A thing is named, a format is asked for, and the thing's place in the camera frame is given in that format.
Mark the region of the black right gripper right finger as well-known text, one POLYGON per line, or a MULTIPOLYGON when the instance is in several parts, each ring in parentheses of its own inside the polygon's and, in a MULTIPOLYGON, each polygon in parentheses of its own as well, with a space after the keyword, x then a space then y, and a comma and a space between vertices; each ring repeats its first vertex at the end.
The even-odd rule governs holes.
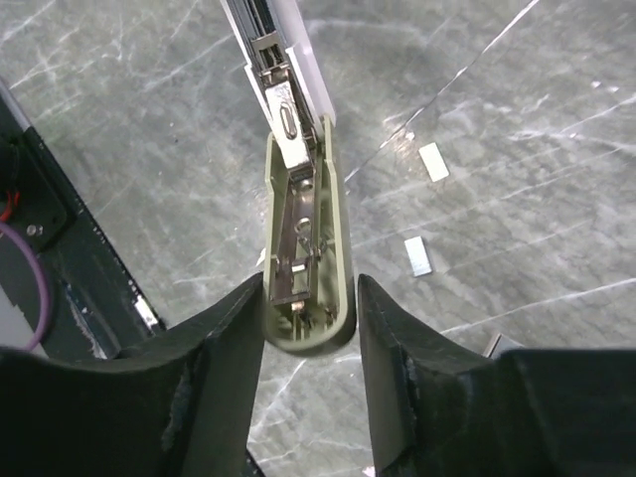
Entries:
POLYGON ((635 353, 517 348, 496 359, 445 338, 370 276, 359 334, 380 476, 631 476, 635 353))

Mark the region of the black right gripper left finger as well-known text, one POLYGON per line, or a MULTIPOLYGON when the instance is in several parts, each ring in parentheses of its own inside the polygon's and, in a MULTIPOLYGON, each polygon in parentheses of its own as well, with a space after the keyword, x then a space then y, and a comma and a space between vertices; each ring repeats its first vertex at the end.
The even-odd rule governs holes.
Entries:
POLYGON ((111 360, 1 351, 5 476, 257 476, 262 277, 111 360))

